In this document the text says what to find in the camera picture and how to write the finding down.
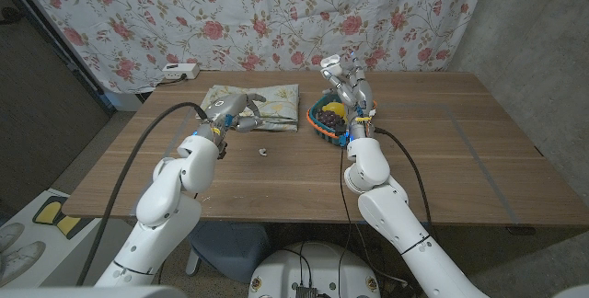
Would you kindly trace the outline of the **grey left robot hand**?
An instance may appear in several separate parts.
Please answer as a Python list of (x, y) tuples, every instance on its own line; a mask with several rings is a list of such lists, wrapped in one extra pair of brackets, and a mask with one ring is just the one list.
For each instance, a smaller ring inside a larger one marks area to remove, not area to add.
[(220, 97), (204, 110), (207, 118), (196, 130), (196, 135), (219, 145), (230, 129), (250, 132), (263, 123), (257, 102), (265, 101), (265, 97), (255, 93)]

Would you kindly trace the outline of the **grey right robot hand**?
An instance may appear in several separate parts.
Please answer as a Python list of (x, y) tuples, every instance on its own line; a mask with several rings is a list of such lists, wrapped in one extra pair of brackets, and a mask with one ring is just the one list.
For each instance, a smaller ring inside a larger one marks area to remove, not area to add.
[(320, 73), (330, 83), (326, 92), (337, 94), (344, 105), (347, 131), (353, 139), (373, 138), (372, 117), (375, 101), (372, 88), (366, 80), (360, 60), (351, 54), (352, 66), (343, 68), (341, 57), (331, 55), (320, 61)]

